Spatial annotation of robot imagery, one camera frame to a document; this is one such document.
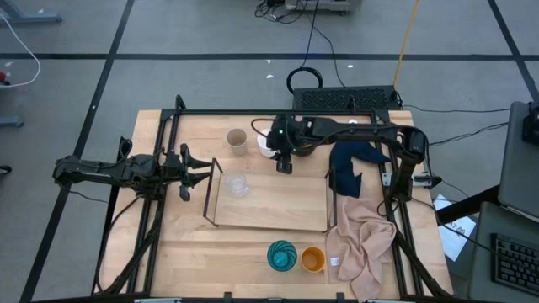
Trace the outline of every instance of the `white cable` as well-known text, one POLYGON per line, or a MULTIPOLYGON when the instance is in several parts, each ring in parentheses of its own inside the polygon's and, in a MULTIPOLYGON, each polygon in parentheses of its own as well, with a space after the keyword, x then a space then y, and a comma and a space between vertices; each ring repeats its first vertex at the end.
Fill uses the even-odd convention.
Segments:
POLYGON ((32 57, 34 57, 34 60, 37 63, 37 72, 35 73, 35 76, 34 76, 34 78, 32 78, 32 80, 30 80, 28 82, 24 82, 24 83, 11 84, 11 85, 7 85, 7 86, 0 85, 0 89, 2 89, 2 88, 16 88, 16 87, 21 87, 21 86, 24 86, 24 85, 31 84, 40 75, 41 63, 40 63, 39 60, 37 60, 35 55, 28 49, 28 47, 26 47, 26 45, 23 43, 23 41, 20 40, 20 38, 17 36, 17 34, 15 34, 15 31, 11 27, 11 24, 8 22, 8 20, 1 13, 0 13, 0 17, 2 17, 3 21, 8 25, 9 30, 11 30, 11 32, 13 33, 13 36, 15 36, 15 39, 17 39, 17 41, 24 47, 24 49, 26 51, 28 51, 28 53, 31 54, 32 57))

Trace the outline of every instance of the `clear plastic cup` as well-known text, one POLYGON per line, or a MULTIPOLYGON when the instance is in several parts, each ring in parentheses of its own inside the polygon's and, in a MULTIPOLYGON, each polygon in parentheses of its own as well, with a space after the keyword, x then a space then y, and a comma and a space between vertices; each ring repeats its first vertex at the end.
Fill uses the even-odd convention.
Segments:
POLYGON ((241 173, 228 173, 225 177, 225 185, 234 197, 244 197, 249 194, 249 186, 245 175, 241 173))

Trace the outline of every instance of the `black keyboard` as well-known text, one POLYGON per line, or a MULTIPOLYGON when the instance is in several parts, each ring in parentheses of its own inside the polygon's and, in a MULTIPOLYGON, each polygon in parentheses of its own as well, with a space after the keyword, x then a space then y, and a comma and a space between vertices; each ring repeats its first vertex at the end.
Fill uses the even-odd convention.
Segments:
POLYGON ((539 296, 539 245, 497 233, 491 248, 507 258, 492 254, 492 281, 539 296))
POLYGON ((294 109, 399 109, 393 86, 297 88, 294 109))

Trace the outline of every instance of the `yellow cable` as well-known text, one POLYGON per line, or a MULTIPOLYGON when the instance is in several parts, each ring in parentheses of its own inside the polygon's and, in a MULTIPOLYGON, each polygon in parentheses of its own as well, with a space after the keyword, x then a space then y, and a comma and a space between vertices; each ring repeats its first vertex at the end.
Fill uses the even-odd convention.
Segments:
POLYGON ((408 28, 406 29, 406 35, 404 36, 403 48, 401 48, 401 53, 398 56, 397 70, 395 71, 395 77, 393 78, 393 86, 395 87, 395 90, 397 90, 398 73, 400 73, 401 71, 401 64, 403 63, 404 51, 406 50, 406 44, 408 43, 408 36, 410 35, 410 30, 412 29, 412 25, 414 24, 415 13, 417 13, 418 11, 418 6, 419 6, 419 0, 415 0, 414 10, 412 11, 412 17, 410 18, 410 22, 408 22, 408 28))

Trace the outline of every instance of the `gray floor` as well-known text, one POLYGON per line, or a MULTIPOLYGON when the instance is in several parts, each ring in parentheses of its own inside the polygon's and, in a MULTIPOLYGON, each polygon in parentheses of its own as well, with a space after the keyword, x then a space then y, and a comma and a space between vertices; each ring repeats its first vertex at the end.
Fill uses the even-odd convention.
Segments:
MULTIPOLYGON (((29 12, 57 11, 62 24, 16 28, 37 53, 107 54, 125 0, 16 1, 29 12)), ((119 53, 215 54, 302 53, 309 23, 272 24, 253 16, 255 0, 136 0, 119 53)), ((520 52, 539 54, 538 23, 533 0, 498 0, 520 52)), ((337 53, 397 54, 414 5, 413 0, 364 0, 347 17, 321 13, 317 27, 334 43, 337 53)), ((33 77, 30 60, 1 59, 23 53, 11 34, 0 29, 0 71, 12 82, 33 77)), ((312 52, 330 53, 319 35, 312 52)), ((410 54, 510 55, 487 1, 424 0, 410 35, 410 54)), ((175 94, 191 109, 288 109, 291 95, 286 76, 295 60, 208 60, 114 62, 83 156, 113 161, 120 136, 131 136, 140 109, 172 107, 175 94)), ((56 201, 58 188, 51 172, 54 161, 72 152, 102 72, 101 60, 43 60, 40 77, 30 86, 0 90, 0 113, 19 114, 21 129, 0 129, 0 163, 13 173, 0 180, 0 301, 19 299, 37 247, 56 201)), ((338 86, 333 62, 309 61, 338 86)), ((347 85, 392 82, 395 61, 338 61, 347 85)), ((539 62, 527 62, 534 78, 539 62)), ((312 87, 315 79, 300 75, 295 87, 312 87)), ((405 61, 399 91, 405 104, 428 109, 499 109, 531 96, 513 61, 405 61)), ((508 114, 427 114, 413 110, 414 120, 431 141, 505 122, 508 114)), ((499 181, 504 129, 473 139, 432 147, 432 168, 469 194, 499 181)), ((77 190, 107 199, 104 186, 84 184, 77 190)), ((440 185, 434 194, 461 199, 440 185)), ((106 205, 70 197, 44 267, 34 300, 87 295, 99 250, 106 205)), ((455 277, 461 294, 465 279, 455 277)))

